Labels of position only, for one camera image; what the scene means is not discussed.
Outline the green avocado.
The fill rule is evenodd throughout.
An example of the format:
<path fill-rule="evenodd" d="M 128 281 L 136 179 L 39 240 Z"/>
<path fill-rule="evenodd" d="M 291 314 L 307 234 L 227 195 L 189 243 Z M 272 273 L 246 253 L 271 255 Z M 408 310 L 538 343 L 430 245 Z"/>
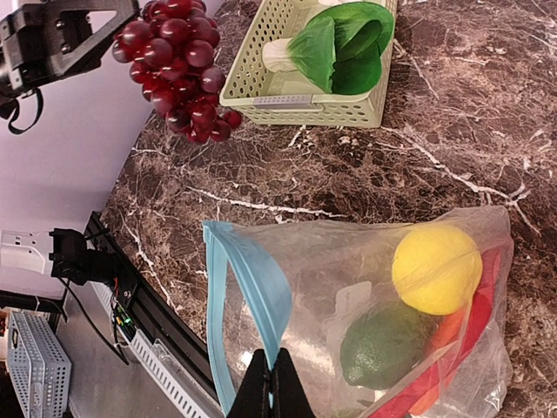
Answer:
<path fill-rule="evenodd" d="M 391 388 L 423 361 L 437 324 L 432 315 L 402 302 L 382 303 L 361 314 L 340 345 L 346 383 L 372 390 Z"/>

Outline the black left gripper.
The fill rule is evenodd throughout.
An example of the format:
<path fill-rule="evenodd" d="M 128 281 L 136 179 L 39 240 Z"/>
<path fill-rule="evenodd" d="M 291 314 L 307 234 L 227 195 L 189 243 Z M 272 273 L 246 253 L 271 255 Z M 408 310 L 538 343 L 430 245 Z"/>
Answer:
<path fill-rule="evenodd" d="M 94 30 L 91 12 L 115 16 Z M 40 1 L 1 21 L 1 97 L 98 68 L 113 37 L 140 13 L 136 0 Z"/>

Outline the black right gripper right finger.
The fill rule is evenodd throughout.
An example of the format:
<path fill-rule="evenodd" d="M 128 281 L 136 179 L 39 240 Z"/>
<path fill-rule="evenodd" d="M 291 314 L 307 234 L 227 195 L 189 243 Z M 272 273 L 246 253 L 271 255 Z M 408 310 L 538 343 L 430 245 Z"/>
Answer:
<path fill-rule="evenodd" d="M 272 369 L 272 417 L 314 418 L 292 357 L 281 348 Z"/>

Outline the orange red chili pepper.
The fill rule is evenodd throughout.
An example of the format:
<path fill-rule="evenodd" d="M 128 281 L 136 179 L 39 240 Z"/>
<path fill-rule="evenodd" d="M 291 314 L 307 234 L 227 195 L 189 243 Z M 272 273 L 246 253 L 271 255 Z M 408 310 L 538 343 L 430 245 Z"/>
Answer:
<path fill-rule="evenodd" d="M 438 329 L 429 340 L 426 354 L 429 355 L 436 350 L 453 342 L 460 332 L 460 327 L 465 316 L 466 309 L 462 307 L 458 311 L 444 317 Z M 439 399 L 440 387 L 436 384 L 430 388 L 410 409 L 411 415 L 423 415 Z"/>

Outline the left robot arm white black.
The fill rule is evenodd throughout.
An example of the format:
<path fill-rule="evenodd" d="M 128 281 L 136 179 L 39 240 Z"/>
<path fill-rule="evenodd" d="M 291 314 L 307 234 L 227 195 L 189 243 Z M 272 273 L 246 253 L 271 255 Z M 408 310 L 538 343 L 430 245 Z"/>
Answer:
<path fill-rule="evenodd" d="M 137 1 L 38 1 L 24 3 L 1 20 L 1 118 L 15 135 L 20 97 L 37 98 L 41 87 L 100 67 L 113 37 L 139 16 Z"/>

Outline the yellow lemon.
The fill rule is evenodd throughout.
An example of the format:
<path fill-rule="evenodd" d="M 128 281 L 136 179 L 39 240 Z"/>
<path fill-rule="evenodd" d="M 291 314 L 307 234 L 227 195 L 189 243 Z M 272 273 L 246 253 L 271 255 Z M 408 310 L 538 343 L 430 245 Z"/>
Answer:
<path fill-rule="evenodd" d="M 392 283 L 402 301 L 422 313 L 449 315 L 467 304 L 483 261 L 475 241 L 456 226 L 414 226 L 393 255 Z"/>

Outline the long red chili pepper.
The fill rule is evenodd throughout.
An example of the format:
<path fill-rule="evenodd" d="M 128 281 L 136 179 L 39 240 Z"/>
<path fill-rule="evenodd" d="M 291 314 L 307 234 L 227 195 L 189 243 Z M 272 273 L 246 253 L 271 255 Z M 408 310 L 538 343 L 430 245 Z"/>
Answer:
<path fill-rule="evenodd" d="M 439 384 L 440 395 L 452 382 L 462 361 L 471 353 L 485 330 L 492 312 L 494 290 L 500 272 L 501 250 L 491 249 L 482 254 L 483 272 L 473 301 L 466 309 L 460 332 L 450 347 L 409 386 L 399 392 L 372 415 L 374 417 L 403 417 L 409 409 L 432 387 Z"/>

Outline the clear zip top bag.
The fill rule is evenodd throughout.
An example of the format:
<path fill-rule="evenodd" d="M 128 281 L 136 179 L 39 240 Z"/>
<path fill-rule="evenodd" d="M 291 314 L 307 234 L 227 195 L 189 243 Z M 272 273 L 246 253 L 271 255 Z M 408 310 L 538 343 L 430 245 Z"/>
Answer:
<path fill-rule="evenodd" d="M 203 224 L 229 417 L 494 417 L 513 240 L 500 206 L 417 224 Z"/>

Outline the dark red grapes bunch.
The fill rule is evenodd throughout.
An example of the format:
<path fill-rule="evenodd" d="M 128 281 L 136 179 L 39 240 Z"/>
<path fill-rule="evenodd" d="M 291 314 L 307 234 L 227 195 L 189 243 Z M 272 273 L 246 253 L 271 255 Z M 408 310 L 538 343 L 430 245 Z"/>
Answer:
<path fill-rule="evenodd" d="M 202 1 L 149 1 L 117 33 L 112 56 L 129 64 L 144 99 L 167 127 L 197 144 L 226 141 L 242 123 L 219 110 L 225 73 L 215 65 L 220 34 Z"/>

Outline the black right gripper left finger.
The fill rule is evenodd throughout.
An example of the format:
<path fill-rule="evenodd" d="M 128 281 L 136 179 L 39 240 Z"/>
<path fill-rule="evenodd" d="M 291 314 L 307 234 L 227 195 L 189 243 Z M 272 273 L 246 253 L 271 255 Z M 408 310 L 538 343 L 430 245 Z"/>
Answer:
<path fill-rule="evenodd" d="M 270 417 L 271 377 L 265 351 L 256 350 L 227 418 Z"/>

